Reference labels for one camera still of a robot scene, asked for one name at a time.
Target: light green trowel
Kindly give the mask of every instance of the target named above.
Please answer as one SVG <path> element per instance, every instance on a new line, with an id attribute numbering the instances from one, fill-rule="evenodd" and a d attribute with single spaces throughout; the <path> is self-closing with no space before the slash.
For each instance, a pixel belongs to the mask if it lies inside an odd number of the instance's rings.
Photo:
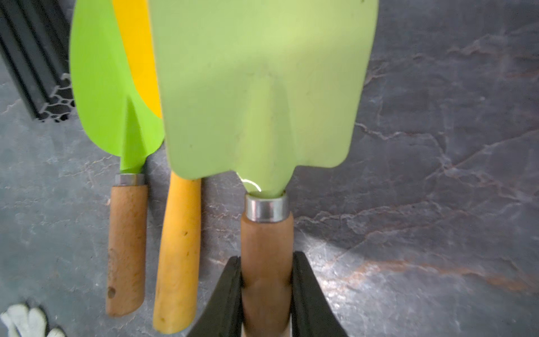
<path id="1" fill-rule="evenodd" d="M 286 284 L 273 293 L 279 287 L 270 280 L 286 283 L 290 275 L 291 228 L 278 229 L 293 223 L 284 189 L 298 165 L 334 167 L 345 159 L 378 1 L 148 4 L 171 167 L 186 179 L 238 173 L 248 192 L 241 234 L 246 331 L 280 329 L 290 297 L 281 296 Z M 264 233 L 256 229 L 261 222 Z"/>

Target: green metal blade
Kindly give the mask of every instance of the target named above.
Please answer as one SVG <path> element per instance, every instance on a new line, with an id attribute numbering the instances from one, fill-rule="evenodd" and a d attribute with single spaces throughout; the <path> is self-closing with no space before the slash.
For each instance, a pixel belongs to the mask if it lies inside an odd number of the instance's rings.
<path id="1" fill-rule="evenodd" d="M 261 197 L 348 154 L 377 0 L 149 2 L 172 169 Z"/>
<path id="2" fill-rule="evenodd" d="M 78 0 L 70 45 L 73 93 L 82 127 L 120 172 L 139 173 L 159 148 L 163 124 L 137 93 L 110 0 Z"/>

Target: handle hole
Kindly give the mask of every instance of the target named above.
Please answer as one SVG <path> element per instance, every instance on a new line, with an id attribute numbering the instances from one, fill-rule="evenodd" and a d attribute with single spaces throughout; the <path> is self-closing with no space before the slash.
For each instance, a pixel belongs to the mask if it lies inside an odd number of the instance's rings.
<path id="1" fill-rule="evenodd" d="M 114 298 L 115 295 L 116 295 L 116 289 L 109 287 L 107 291 L 107 296 L 112 299 Z"/>

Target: gray marble floor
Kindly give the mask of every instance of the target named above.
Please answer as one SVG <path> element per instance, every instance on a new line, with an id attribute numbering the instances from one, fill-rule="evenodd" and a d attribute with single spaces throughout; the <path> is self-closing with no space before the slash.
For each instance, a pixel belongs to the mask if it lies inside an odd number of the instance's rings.
<path id="1" fill-rule="evenodd" d="M 288 187 L 295 247 L 350 336 L 539 335 L 538 77 L 535 0 L 380 1 L 350 155 Z M 68 336 L 158 336 L 164 149 L 147 163 L 146 301 L 110 319 L 118 158 L 76 115 L 30 120 L 3 64 L 0 139 L 0 310 L 41 305 Z M 239 253 L 243 193 L 232 173 L 204 181 L 198 314 Z"/>

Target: black metal frame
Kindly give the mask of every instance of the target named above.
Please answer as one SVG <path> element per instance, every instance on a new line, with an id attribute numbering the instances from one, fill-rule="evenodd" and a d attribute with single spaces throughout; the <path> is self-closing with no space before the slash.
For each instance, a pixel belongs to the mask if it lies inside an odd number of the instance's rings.
<path id="1" fill-rule="evenodd" d="M 26 108 L 38 119 L 67 119 L 70 26 L 55 0 L 0 0 L 0 52 Z"/>

